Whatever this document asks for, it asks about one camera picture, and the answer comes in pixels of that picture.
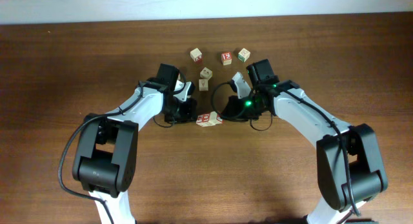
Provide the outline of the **red 9 wooden block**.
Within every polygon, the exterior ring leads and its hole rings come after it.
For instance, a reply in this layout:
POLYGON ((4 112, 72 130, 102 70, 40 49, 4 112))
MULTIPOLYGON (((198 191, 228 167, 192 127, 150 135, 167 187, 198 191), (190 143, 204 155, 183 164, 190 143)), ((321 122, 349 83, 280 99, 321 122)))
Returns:
POLYGON ((206 114, 197 117, 196 124, 204 127, 208 123, 208 116, 206 114))

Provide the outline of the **red U wooden block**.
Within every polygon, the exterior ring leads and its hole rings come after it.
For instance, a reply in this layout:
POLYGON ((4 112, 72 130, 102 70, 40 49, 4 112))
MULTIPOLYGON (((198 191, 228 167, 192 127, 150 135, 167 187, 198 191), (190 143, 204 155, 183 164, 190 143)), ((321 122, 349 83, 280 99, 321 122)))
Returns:
POLYGON ((211 120, 210 114, 203 114, 200 125, 202 127, 210 127, 210 126, 214 126, 215 123, 211 120))

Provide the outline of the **Z wooden block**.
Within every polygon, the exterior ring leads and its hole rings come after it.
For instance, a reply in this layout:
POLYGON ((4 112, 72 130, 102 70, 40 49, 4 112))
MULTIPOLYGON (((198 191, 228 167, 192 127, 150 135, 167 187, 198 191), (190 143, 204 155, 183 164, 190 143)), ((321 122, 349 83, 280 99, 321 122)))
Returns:
POLYGON ((222 124, 223 120, 217 112, 213 111, 210 113, 210 122, 213 125, 218 125, 218 124, 222 124))

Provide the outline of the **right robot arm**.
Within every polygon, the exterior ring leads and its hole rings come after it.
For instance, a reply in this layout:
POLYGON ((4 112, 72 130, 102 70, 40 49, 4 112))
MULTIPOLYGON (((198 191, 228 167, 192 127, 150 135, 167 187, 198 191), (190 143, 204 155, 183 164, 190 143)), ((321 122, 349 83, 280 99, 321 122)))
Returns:
POLYGON ((248 65, 249 81, 236 73, 234 91, 220 114, 229 121, 257 120, 265 112, 292 125, 316 150, 321 199, 302 223, 346 223, 388 188, 374 130, 342 121, 317 105, 292 80, 280 81, 269 60, 248 65))

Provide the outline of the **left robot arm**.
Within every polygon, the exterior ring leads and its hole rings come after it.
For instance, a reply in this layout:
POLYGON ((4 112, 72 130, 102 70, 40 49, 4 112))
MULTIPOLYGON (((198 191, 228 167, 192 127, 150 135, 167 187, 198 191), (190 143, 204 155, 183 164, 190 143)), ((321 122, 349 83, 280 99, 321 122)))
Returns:
POLYGON ((102 223, 135 223, 128 188, 136 170, 138 133, 158 114, 170 126, 196 119, 195 85, 178 68, 160 64, 155 77, 140 81, 123 104, 89 114, 80 129, 73 178, 94 200, 102 223))

